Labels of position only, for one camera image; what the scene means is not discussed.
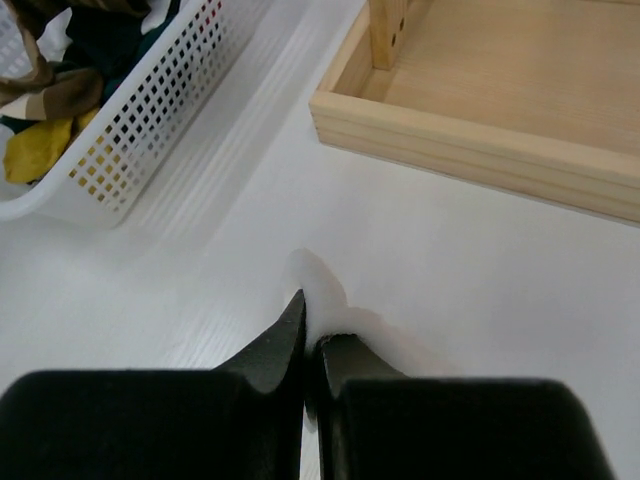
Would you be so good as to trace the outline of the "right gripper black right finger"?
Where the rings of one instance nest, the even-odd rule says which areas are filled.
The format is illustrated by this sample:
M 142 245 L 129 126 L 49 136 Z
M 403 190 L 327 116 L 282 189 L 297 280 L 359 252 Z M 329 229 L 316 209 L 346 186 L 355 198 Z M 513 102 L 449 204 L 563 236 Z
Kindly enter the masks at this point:
M 325 479 L 610 479 L 591 419 L 564 384 L 415 378 L 356 335 L 320 340 L 309 399 Z

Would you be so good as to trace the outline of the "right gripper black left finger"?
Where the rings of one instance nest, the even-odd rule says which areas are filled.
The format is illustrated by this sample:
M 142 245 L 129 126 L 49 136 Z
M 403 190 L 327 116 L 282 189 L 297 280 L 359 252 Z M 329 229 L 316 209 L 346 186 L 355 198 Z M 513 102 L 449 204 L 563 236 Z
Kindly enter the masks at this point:
M 47 370 L 1 397 L 5 479 L 295 479 L 306 305 L 212 369 Z

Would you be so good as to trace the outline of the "mustard yellow sock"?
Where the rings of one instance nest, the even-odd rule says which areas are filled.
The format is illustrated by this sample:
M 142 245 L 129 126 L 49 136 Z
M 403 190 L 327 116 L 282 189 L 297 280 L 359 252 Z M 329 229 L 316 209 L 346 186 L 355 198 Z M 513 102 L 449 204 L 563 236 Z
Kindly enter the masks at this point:
M 10 184 L 40 181 L 99 110 L 95 107 L 74 118 L 40 122 L 2 118 L 1 124 L 13 132 L 6 142 L 3 158 L 5 180 Z

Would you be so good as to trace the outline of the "dark green sock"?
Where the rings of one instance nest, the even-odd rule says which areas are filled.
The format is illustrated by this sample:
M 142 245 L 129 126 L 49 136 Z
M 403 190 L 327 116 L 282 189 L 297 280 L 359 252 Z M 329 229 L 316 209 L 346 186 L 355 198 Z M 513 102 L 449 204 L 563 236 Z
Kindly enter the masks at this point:
M 113 94 L 185 5 L 183 1 L 147 2 L 151 6 L 151 12 L 144 19 L 136 22 L 129 20 L 117 25 L 116 31 L 108 39 L 99 36 L 96 40 L 91 40 L 87 36 L 87 30 L 73 30 L 73 26 L 80 25 L 78 20 L 82 16 L 67 10 L 54 18 L 37 43 L 49 60 L 99 69 L 104 79 L 100 103 L 96 106 L 99 107 Z M 2 118 L 30 121 L 5 116 L 1 110 Z

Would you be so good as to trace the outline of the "brown striped sock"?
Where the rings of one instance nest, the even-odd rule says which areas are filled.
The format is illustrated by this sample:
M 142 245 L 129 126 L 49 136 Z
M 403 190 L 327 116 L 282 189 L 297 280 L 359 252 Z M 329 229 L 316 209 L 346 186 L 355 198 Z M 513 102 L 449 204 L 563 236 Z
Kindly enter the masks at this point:
M 37 40 L 59 14 L 69 10 L 82 17 L 72 29 L 88 31 L 96 40 L 108 39 L 116 26 L 144 19 L 151 6 L 147 1 L 5 1 L 30 63 L 19 77 L 1 78 L 2 114 L 30 121 L 75 117 L 100 103 L 104 79 L 94 66 L 49 60 Z

